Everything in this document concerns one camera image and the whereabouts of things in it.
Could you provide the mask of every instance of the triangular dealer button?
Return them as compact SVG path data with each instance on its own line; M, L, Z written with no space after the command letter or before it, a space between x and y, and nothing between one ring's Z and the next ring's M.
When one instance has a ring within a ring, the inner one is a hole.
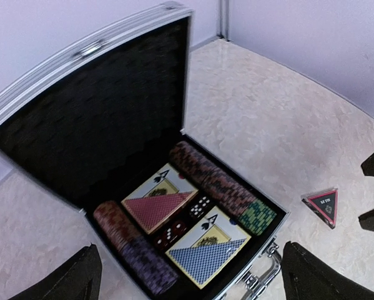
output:
M335 228L337 221L338 189L328 190L302 199L325 224Z

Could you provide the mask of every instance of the case lid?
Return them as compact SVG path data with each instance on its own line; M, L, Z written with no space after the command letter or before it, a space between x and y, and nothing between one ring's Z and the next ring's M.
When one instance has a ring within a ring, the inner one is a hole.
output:
M191 15L153 7L34 68L0 94L0 150L79 208L110 197L179 139Z

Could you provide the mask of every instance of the blue card deck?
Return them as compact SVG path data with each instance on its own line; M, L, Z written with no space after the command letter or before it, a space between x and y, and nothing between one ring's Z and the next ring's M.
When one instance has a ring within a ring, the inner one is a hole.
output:
M246 245L250 235L217 206L166 255L198 288L204 288Z

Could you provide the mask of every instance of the red card deck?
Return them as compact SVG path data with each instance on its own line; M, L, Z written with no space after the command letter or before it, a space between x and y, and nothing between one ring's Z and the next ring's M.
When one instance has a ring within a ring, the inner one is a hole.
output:
M158 170L123 201L123 206L150 234L169 220L197 193L170 164Z

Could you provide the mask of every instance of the marble floor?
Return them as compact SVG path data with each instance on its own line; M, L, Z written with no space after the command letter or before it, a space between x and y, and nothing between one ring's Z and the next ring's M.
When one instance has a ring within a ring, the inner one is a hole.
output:
M191 55L187 133L291 211L277 234L374 291L374 233L357 217L374 208L374 120L315 82L246 49L212 42ZM302 194L339 188L337 227ZM104 265L102 300L146 299L99 245L83 216L14 171L0 184L0 300L36 283L89 243ZM259 259L258 274L269 262ZM233 287L226 299L240 299ZM261 297L285 299L278 276Z

